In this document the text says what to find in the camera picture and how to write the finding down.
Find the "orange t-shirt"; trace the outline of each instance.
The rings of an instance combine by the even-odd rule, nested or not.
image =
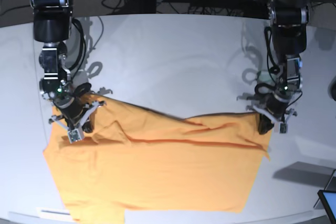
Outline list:
[[[70,144],[52,127],[45,159],[61,198],[80,223],[123,223],[125,209],[240,212],[270,134],[256,114],[177,120],[105,100],[94,132]]]

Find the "white table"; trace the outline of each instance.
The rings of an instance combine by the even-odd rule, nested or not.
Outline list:
[[[102,26],[98,17],[81,18],[89,50]],[[266,69],[263,36],[267,22],[198,15],[102,17],[104,32],[83,69],[93,91],[181,118],[245,112],[258,69]],[[36,207],[63,208],[42,151],[47,145],[51,107],[39,96],[42,44],[33,41],[32,24],[0,29],[2,147],[0,218],[9,211],[36,215]],[[335,32],[309,27],[303,58],[303,97],[289,133],[273,134],[270,160],[262,160],[245,209],[240,214],[201,211],[126,211],[131,223],[295,223],[324,214],[313,211],[322,186],[275,178],[296,162],[336,167],[336,102],[328,86],[336,76]],[[71,57],[76,34],[67,42]],[[99,69],[95,76],[92,72]],[[79,79],[85,79],[82,71]],[[247,80],[242,79],[247,73]]]

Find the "orange fabric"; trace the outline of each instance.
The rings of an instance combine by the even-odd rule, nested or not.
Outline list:
[[[95,114],[94,133],[69,144],[54,124],[44,151],[74,220],[121,224],[125,209],[243,209],[270,139],[258,134],[256,114],[181,121],[90,99],[107,102]]]

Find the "table surface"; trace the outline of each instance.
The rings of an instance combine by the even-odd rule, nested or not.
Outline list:
[[[256,73],[266,69],[265,20],[125,15],[80,21],[88,58],[77,82],[89,80],[95,92],[111,89],[106,96],[180,118],[245,112],[249,103],[237,97],[253,93]],[[272,134],[270,160],[262,160],[241,213],[126,211],[125,222],[261,223],[286,216],[281,223],[294,223],[322,214],[313,205],[323,186],[292,179],[286,168],[298,162],[336,168],[336,102],[328,93],[336,76],[335,36],[334,31],[308,27],[298,117],[290,120],[288,134]],[[70,61],[78,41],[72,32],[67,41]],[[43,157],[51,106],[38,90],[42,46],[33,40],[32,24],[0,29],[0,218],[6,219],[9,211],[36,216],[36,207],[64,208]]]

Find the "screen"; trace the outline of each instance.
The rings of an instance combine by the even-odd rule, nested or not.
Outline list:
[[[327,203],[332,213],[334,214],[334,216],[336,216],[336,192],[334,193],[323,192],[323,195],[327,200]]]

